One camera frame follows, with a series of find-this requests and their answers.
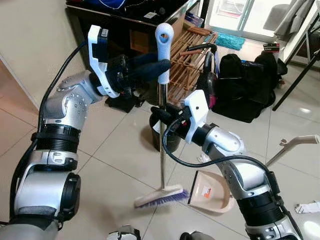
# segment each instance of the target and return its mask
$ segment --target tile floor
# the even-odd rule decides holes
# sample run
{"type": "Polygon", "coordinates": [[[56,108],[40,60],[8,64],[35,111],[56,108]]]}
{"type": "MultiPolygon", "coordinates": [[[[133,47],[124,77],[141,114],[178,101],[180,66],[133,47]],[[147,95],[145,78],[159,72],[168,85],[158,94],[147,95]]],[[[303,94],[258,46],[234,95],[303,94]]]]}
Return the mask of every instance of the tile floor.
{"type": "MultiPolygon", "coordinates": [[[[239,52],[220,47],[220,56],[236,52],[254,60],[261,45],[247,40],[239,52]]],[[[277,99],[294,81],[301,68],[289,66],[287,84],[277,89],[277,99]]],[[[262,162],[281,149],[281,139],[320,134],[320,73],[310,71],[278,111],[265,109],[252,123],[243,123],[210,112],[208,122],[240,135],[248,155],[262,162]]],[[[151,144],[150,110],[145,103],[129,114],[101,101],[89,109],[79,145],[81,199],[78,214],[58,234],[59,240],[106,239],[118,226],[131,224],[145,240],[177,240],[182,232],[202,231],[216,240],[248,239],[237,206],[225,214],[209,214],[177,202],[158,208],[133,209],[136,197],[160,186],[159,154],[151,144]]],[[[37,116],[17,110],[0,98],[0,221],[8,220],[9,185],[14,168],[30,143],[37,116]]],[[[201,150],[181,141],[176,155],[197,161],[201,150]]],[[[320,239],[320,213],[294,212],[298,203],[320,200],[320,145],[300,145],[271,167],[275,171],[286,207],[292,212],[305,239],[320,239]],[[314,222],[317,229],[310,229],[314,222]]],[[[166,162],[166,180],[190,190],[195,170],[166,162]]],[[[216,166],[207,170],[219,172],[216,166]]]]}

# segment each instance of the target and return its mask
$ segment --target black bag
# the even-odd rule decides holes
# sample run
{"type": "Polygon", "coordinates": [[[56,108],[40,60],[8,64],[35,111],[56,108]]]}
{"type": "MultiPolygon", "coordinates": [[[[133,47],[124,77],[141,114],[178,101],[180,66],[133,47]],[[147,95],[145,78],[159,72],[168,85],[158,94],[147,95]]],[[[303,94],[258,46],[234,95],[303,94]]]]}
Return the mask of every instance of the black bag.
{"type": "Polygon", "coordinates": [[[277,63],[272,53],[262,52],[254,62],[242,62],[236,54],[222,57],[216,81],[217,101],[212,111],[251,123],[275,101],[277,63]]]}

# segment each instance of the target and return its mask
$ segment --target black bin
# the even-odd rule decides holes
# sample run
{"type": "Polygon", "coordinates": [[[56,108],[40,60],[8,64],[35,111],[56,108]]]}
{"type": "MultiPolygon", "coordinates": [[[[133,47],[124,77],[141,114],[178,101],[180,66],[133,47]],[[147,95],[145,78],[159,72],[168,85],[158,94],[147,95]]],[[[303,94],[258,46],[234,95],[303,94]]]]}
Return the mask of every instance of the black bin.
{"type": "MultiPolygon", "coordinates": [[[[156,123],[159,121],[159,119],[154,115],[151,114],[150,119],[149,119],[149,124],[152,130],[152,143],[155,149],[157,149],[158,151],[160,151],[160,134],[157,133],[154,129],[153,126],[156,125],[156,123]]],[[[166,137],[166,145],[168,147],[168,150],[170,152],[174,152],[175,150],[178,149],[179,147],[179,143],[180,143],[181,138],[179,136],[177,136],[176,134],[172,134],[170,135],[170,133],[168,134],[168,136],[166,137]]]]}

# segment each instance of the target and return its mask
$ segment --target wire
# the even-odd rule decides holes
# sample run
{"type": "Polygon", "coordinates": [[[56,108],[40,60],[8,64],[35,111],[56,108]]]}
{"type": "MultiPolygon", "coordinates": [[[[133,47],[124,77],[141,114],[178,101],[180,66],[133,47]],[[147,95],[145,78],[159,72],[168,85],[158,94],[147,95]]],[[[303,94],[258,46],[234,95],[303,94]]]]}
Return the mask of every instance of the wire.
{"type": "Polygon", "coordinates": [[[52,83],[50,84],[50,86],[48,87],[48,89],[45,91],[45,94],[42,98],[41,104],[40,104],[40,108],[39,108],[39,117],[38,117],[38,129],[37,129],[37,133],[40,133],[43,127],[43,122],[44,122],[44,108],[45,108],[45,103],[52,91],[52,89],[54,89],[55,85],[57,84],[59,78],[61,77],[62,73],[65,71],[67,65],[70,63],[70,61],[72,60],[72,58],[79,52],[79,50],[85,46],[87,44],[87,41],[83,41],[68,57],[67,59],[64,61],[63,65],[61,66],[60,70],[58,71],[58,73],[56,74],[56,76],[54,77],[52,83]]]}
{"type": "Polygon", "coordinates": [[[181,164],[183,166],[186,166],[186,167],[190,167],[190,168],[203,168],[203,167],[207,167],[207,166],[210,166],[210,165],[213,165],[213,164],[218,164],[218,163],[221,163],[221,162],[224,162],[224,161],[248,160],[248,161],[251,161],[251,162],[255,163],[259,167],[261,167],[266,173],[269,172],[268,168],[264,164],[262,164],[259,160],[255,159],[253,157],[250,157],[250,156],[243,156],[243,155],[224,156],[224,157],[217,158],[215,160],[211,160],[211,161],[207,161],[207,162],[203,162],[203,163],[198,163],[198,164],[182,161],[181,159],[179,159],[178,157],[173,155],[173,153],[169,151],[168,146],[167,146],[167,135],[168,135],[168,133],[171,131],[171,129],[173,128],[174,125],[180,124],[180,121],[181,121],[180,118],[177,118],[176,120],[174,120],[167,127],[167,129],[164,131],[163,138],[162,138],[162,145],[163,145],[163,148],[164,148],[165,152],[169,155],[170,158],[175,160],[177,163],[179,163],[179,164],[181,164]]]}
{"type": "MultiPolygon", "coordinates": [[[[41,104],[40,104],[40,108],[39,108],[39,117],[38,117],[38,126],[37,126],[37,133],[40,133],[42,131],[43,125],[44,125],[44,108],[45,108],[45,104],[46,101],[51,93],[51,91],[54,89],[55,85],[57,84],[57,82],[59,81],[62,73],[65,71],[66,67],[68,66],[68,64],[70,63],[70,61],[72,60],[72,58],[79,52],[79,50],[85,46],[87,44],[87,41],[82,42],[68,57],[67,59],[64,61],[64,63],[62,64],[61,68],[59,69],[58,73],[56,74],[56,76],[54,77],[54,79],[52,80],[50,86],[47,88],[47,90],[45,91],[45,94],[41,100],[41,104]]],[[[12,217],[15,215],[15,197],[16,197],[16,188],[17,188],[17,183],[18,183],[18,178],[20,178],[21,180],[21,176],[23,174],[23,171],[25,170],[27,163],[28,163],[28,159],[30,154],[32,153],[32,151],[34,150],[34,148],[37,145],[38,140],[34,139],[32,141],[32,143],[30,144],[30,146],[28,147],[28,149],[25,151],[25,153],[23,154],[23,156],[21,157],[20,161],[18,162],[14,173],[12,175],[12,179],[11,179],[11,185],[10,185],[10,200],[9,200],[9,216],[10,219],[12,219],[12,217]]]]}

